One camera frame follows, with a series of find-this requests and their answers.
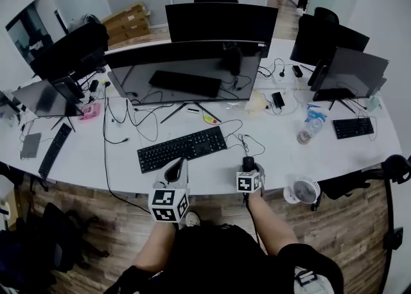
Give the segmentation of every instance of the monitor stand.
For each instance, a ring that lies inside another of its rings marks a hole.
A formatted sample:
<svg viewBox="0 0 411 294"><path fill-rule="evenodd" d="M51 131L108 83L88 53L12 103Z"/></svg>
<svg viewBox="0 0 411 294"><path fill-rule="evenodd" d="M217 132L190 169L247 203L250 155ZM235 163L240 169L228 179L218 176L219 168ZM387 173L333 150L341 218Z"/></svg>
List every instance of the monitor stand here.
<svg viewBox="0 0 411 294"><path fill-rule="evenodd" d="M170 115L168 115L166 118L164 118L160 124L163 124L167 119L169 119L172 115L176 114L178 111L180 111L181 109L183 109L186 105L190 104L189 102L184 102L179 108L177 108L176 110L174 110ZM215 118L217 121L219 121L221 123L221 121L214 116L212 113L210 113L207 109L205 109L204 107L202 107L199 103L194 102L194 104L200 108L201 110L203 110L204 112L206 112L207 114L209 114L212 118Z"/></svg>
<svg viewBox="0 0 411 294"><path fill-rule="evenodd" d="M347 105L347 103L345 103L345 102L342 101L341 99L333 100L333 101L331 102L331 106L329 106L328 110L331 110L331 108L333 108L334 102L336 102L336 101L338 101L339 103L341 103L345 108L351 110L351 111L355 114L355 111L354 111L349 105Z"/></svg>
<svg viewBox="0 0 411 294"><path fill-rule="evenodd" d="M64 118L66 118L66 117L67 117L67 116L60 117L60 119L57 121L57 123L55 123L55 124L53 125L53 127L52 127L51 129L54 129L54 127L56 127L57 124L59 124L59 122L61 122L61 121L62 121ZM76 132L76 130L74 129L73 124L72 124L71 121L70 121L70 117L67 117L67 119L69 120L69 123L70 123L71 128L73 129L73 131Z"/></svg>

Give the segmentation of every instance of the marker cube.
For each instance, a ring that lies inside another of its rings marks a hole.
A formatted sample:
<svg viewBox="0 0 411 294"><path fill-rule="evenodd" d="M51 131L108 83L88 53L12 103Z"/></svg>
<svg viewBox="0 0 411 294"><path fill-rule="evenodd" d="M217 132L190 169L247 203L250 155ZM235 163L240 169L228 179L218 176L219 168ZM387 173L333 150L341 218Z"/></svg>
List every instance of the marker cube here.
<svg viewBox="0 0 411 294"><path fill-rule="evenodd" d="M148 208L158 222L179 223L186 213L188 189L153 189L148 195Z"/></svg>
<svg viewBox="0 0 411 294"><path fill-rule="evenodd" d="M253 193L260 188L258 172L237 172L237 192Z"/></svg>

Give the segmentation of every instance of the office desk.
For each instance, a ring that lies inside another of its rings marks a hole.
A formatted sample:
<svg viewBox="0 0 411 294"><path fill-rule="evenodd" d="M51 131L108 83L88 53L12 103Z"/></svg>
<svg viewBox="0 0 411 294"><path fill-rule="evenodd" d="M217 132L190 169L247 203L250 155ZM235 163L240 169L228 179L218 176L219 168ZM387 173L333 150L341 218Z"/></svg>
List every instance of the office desk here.
<svg viewBox="0 0 411 294"><path fill-rule="evenodd" d="M274 58L282 58L285 64L295 64L288 58L292 47L293 41L273 39L269 57L263 59L261 65L269 66ZM283 67L279 65L280 63L280 61L277 61L274 80L260 78L262 76L259 74L254 88L264 93L268 98L273 92L280 90L285 102L281 115L273 116L267 112L249 114L243 109L244 103L236 106L228 103L205 104L206 109L222 121L240 119L243 126L236 133L249 134L264 145L265 153L257 155L255 160L265 168L267 189L287 186L291 179L298 174L311 176L317 181L337 177L382 162L392 154L401 153L396 131L383 102L381 102L381 109L370 113L370 116L377 117L378 122L378 135L374 141L371 141L368 135L337 140L331 120L353 118L355 116L341 104L335 103L321 133L309 144L305 146L299 144L296 137L303 126L306 111L305 105L298 104L295 97L299 101L303 99L308 101L307 96L309 97L311 92L304 90L293 92L290 90L290 87L295 87L295 78L291 66L286 66L286 76L281 78L279 72ZM306 82L311 73L303 68L302 71L304 73L303 79ZM104 78L107 75L96 75L96 78L99 77ZM120 98L113 87L109 88L107 93L108 96L111 96L110 106L113 114L117 119L123 119L126 100ZM103 100L99 100L98 103L103 106ZM329 106L329 102L316 104L324 107ZM212 126L205 123L202 114L192 114L185 110L181 110L160 125L160 121L178 106L176 104L170 108L155 111L158 120L158 138L155 143L161 143ZM149 105L139 107L139 109L154 107ZM148 111L136 112L136 121L142 120L147 113ZM139 126L139 131L149 139L155 139L156 137L155 116L150 115ZM28 113L27 117L28 120L31 120L34 115ZM22 124L25 120L26 117L22 116ZM58 126L53 131L50 130L55 122L55 118L38 119L34 122L30 133L42 132L42 140L53 138L59 128ZM75 118L72 118L72 122L76 133L70 133L50 171L49 178L79 186L107 189L102 135L103 114L101 113L99 117L85 123L81 123ZM230 121L220 125L220 127L224 136L226 136L235 131L240 125L239 121ZM0 145L2 148L0 150L0 161L38 175L39 166L51 144L51 140L40 143L36 159L20 160L19 152L22 148L22 143L19 140L20 127L21 125L17 126L16 123L13 128L8 128L6 124L1 122ZM107 139L121 141L126 137L129 137L130 140L123 144L106 144L110 188L113 191L128 193L148 193L152 188L157 172L141 174L137 150L153 143L139 135L129 119L123 124L112 122L112 116L107 111ZM252 139L246 138L246 142L250 149L250 155L263 151L263 148ZM228 147L238 143L233 135L227 140ZM228 150L189 161L191 194L234 193L235 176L243 157L243 148L234 146Z"/></svg>

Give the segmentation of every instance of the black keyboard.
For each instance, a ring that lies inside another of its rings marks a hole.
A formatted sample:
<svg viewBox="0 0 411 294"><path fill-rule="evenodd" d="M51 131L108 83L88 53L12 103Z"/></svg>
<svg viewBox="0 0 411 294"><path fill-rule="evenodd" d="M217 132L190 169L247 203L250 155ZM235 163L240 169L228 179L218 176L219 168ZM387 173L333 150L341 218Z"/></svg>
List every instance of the black keyboard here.
<svg viewBox="0 0 411 294"><path fill-rule="evenodd" d="M141 173L147 173L161 169L172 160L183 156L191 160L223 149L227 149L223 133L221 133L219 126L215 126L208 130L140 149L137 154Z"/></svg>
<svg viewBox="0 0 411 294"><path fill-rule="evenodd" d="M54 161L56 160L57 155L60 152L60 149L63 147L63 144L69 136L70 132L71 128L68 125L63 124L58 130L55 138L53 139L53 142L51 143L49 150L47 151L46 156L44 157L39 168L39 174L44 180L47 179L51 167L53 166Z"/></svg>
<svg viewBox="0 0 411 294"><path fill-rule="evenodd" d="M358 137L360 135L374 133L374 128L372 127L369 117L340 119L338 121L333 121L333 124L337 139Z"/></svg>

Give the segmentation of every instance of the small fan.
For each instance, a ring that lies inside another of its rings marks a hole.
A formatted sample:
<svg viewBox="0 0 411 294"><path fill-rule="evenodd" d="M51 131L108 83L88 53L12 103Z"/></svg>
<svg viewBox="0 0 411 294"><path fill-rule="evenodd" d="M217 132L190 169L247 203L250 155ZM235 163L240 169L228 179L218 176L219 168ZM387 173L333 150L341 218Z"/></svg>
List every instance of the small fan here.
<svg viewBox="0 0 411 294"><path fill-rule="evenodd" d="M284 198L290 204L314 204L320 194L319 184L310 177L298 177L292 185L284 188Z"/></svg>

